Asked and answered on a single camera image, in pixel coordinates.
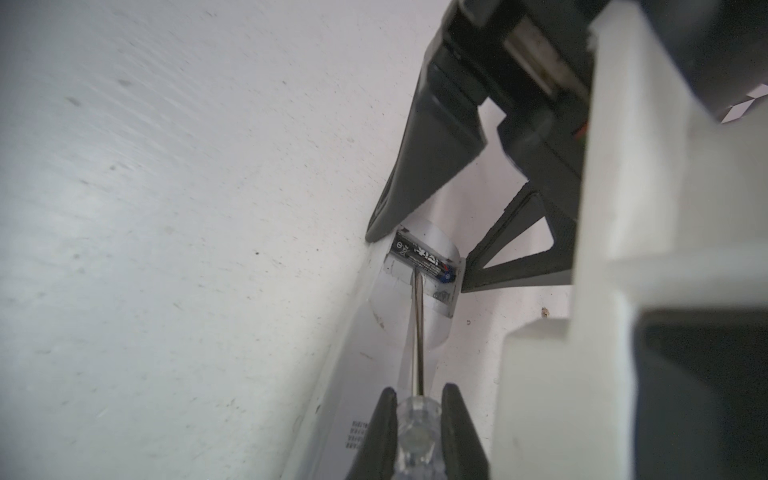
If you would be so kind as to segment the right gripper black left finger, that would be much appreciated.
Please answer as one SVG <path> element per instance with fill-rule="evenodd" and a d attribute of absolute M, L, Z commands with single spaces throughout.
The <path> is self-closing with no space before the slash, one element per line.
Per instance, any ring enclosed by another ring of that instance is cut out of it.
<path fill-rule="evenodd" d="M 397 456 L 397 394 L 382 390 L 346 480 L 390 480 Z"/>

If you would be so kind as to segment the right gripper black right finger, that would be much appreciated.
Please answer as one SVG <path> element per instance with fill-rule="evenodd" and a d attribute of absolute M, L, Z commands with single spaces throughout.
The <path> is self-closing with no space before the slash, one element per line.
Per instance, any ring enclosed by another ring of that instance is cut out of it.
<path fill-rule="evenodd" d="M 447 479 L 488 480 L 489 463 L 456 384 L 444 385 L 441 408 L 441 442 Z"/>

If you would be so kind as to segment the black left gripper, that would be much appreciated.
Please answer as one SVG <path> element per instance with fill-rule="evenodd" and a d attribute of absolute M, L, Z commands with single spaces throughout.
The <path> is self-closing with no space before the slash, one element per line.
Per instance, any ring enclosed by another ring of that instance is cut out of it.
<path fill-rule="evenodd" d="M 466 257 L 462 291 L 572 282 L 593 76 L 587 29 L 601 5 L 450 4 L 441 34 L 453 52 L 439 45 L 425 55 L 367 242 L 389 234 L 482 152 L 479 106 L 488 95 L 505 114 L 497 127 L 505 154 L 542 193 L 527 183 L 510 201 Z"/>

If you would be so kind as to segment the clear-handled screwdriver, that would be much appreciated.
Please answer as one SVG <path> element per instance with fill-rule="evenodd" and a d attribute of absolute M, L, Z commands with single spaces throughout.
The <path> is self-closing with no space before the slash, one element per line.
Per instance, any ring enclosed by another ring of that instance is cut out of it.
<path fill-rule="evenodd" d="M 428 397 L 424 375 L 424 281 L 412 276 L 411 395 L 397 407 L 397 453 L 393 479 L 446 479 L 441 407 Z"/>

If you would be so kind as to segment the black AAA battery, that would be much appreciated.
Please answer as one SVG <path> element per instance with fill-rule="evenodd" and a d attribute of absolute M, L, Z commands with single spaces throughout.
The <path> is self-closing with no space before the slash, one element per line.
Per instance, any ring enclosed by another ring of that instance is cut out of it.
<path fill-rule="evenodd" d="M 401 232 L 395 234 L 390 252 L 439 283 L 454 283 L 457 279 L 457 268 L 453 263 L 433 253 L 406 234 Z"/>

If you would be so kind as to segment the white remote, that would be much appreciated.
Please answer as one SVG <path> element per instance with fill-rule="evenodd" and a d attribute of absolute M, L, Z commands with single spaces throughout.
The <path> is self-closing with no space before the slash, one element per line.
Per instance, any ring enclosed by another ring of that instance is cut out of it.
<path fill-rule="evenodd" d="M 413 267 L 391 252 L 400 230 L 422 250 L 458 267 L 458 279 L 424 278 L 425 389 L 431 392 L 450 334 L 463 262 L 452 240 L 428 220 L 412 216 L 371 245 L 355 291 L 321 370 L 281 479 L 343 479 L 362 443 L 380 394 L 410 395 Z"/>

